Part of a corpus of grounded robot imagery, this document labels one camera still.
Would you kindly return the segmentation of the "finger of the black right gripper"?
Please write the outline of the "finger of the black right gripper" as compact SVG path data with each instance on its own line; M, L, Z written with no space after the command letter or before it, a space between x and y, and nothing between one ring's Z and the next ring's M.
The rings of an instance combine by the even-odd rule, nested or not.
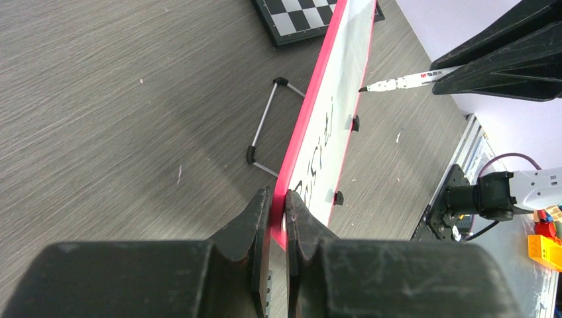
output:
M561 21L456 69L438 80L432 93L474 93L535 102L560 98Z
M560 1L522 0L484 30L433 61L430 69L468 64L559 21Z

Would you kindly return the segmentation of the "white board with pink frame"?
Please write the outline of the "white board with pink frame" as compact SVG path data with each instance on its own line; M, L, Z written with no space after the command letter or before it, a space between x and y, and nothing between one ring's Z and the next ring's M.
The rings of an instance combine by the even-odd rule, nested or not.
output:
M286 195L298 194L327 225L343 204L339 179L347 145L357 130L359 88L370 53L376 1L338 1L278 173L270 208L270 234L286 247Z

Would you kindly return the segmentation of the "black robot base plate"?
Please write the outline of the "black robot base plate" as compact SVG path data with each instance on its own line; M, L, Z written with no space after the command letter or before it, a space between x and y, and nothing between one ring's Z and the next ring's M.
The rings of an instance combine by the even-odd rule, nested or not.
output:
M433 203L426 206L411 241L459 241L455 228L459 216L448 211L447 190L451 187L469 186L469 180L458 164L453 164L445 175L443 184L437 190Z

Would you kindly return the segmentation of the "white marker pen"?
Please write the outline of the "white marker pen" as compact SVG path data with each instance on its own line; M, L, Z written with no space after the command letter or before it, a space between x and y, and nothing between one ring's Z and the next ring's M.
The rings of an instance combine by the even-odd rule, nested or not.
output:
M385 79L360 88L359 93L384 92L431 85L459 68L461 68L461 66L453 66L450 68L441 68L438 70L410 74L394 79Z

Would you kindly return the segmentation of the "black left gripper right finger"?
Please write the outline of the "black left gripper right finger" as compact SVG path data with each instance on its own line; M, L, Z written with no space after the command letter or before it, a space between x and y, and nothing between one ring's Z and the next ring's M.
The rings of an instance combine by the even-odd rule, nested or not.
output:
M286 194L289 317L521 317L475 244L341 239Z

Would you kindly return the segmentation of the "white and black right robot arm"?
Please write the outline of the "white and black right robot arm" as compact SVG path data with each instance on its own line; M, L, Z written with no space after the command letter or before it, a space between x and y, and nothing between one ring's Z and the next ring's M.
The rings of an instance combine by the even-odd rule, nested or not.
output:
M561 97L561 2L520 1L484 30L442 55L431 70L452 68L436 95L473 93L533 102ZM493 172L450 187L450 214L509 221L561 201L557 170Z

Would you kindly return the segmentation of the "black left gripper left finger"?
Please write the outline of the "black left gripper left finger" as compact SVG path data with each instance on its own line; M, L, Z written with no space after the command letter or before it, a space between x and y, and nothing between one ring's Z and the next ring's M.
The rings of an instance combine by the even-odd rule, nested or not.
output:
M205 240L57 242L4 317L264 317L272 192Z

